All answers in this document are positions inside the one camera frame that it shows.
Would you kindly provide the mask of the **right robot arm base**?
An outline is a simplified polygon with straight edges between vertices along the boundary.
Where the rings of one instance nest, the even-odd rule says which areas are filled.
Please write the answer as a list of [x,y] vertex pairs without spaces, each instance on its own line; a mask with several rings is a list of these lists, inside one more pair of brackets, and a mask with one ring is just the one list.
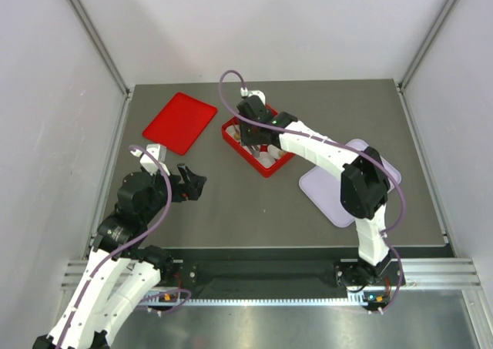
[[392,287],[405,284],[404,273],[399,264],[388,254],[375,266],[358,257],[356,260],[339,260],[334,263],[334,274],[339,287],[354,293],[366,287]]

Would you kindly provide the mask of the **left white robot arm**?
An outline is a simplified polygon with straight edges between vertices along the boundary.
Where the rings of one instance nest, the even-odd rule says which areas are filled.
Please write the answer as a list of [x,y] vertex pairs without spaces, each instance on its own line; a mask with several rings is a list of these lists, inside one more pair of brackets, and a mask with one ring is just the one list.
[[163,218],[171,203],[196,201],[206,177],[179,164],[178,174],[164,165],[130,173],[117,191],[114,210],[100,223],[85,272],[75,293],[49,333],[35,348],[109,348],[122,325],[149,290],[169,283],[176,268],[161,247],[140,244],[149,223]]

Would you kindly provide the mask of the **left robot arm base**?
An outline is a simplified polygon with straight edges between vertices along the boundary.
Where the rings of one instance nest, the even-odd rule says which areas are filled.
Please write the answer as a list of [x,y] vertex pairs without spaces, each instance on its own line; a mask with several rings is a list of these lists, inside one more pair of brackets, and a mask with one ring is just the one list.
[[153,265],[160,272],[160,287],[195,287],[198,278],[198,264],[175,258],[161,247],[148,246],[130,252],[133,260]]

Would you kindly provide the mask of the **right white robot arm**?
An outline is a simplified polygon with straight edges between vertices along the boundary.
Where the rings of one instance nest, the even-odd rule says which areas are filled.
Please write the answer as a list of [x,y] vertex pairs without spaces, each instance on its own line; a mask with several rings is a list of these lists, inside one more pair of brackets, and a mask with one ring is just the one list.
[[245,146],[273,145],[325,170],[340,182],[341,206],[355,219],[359,240],[361,278],[377,284],[387,276],[384,242],[387,193],[390,182],[381,170],[380,154],[372,147],[356,153],[337,145],[286,112],[275,114],[257,94],[249,93],[236,105],[240,138]]

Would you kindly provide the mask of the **metal serving tongs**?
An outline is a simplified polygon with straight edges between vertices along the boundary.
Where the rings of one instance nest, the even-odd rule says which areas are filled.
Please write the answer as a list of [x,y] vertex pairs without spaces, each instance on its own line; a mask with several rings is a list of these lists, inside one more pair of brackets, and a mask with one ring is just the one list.
[[258,145],[249,146],[249,150],[254,158],[260,157],[260,149],[261,146]]

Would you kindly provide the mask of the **red box lid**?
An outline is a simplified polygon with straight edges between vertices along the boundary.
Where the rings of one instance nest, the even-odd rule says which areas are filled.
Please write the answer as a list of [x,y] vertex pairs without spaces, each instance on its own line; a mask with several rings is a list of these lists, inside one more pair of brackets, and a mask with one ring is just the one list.
[[143,130],[143,137],[184,156],[217,111],[215,106],[178,92]]

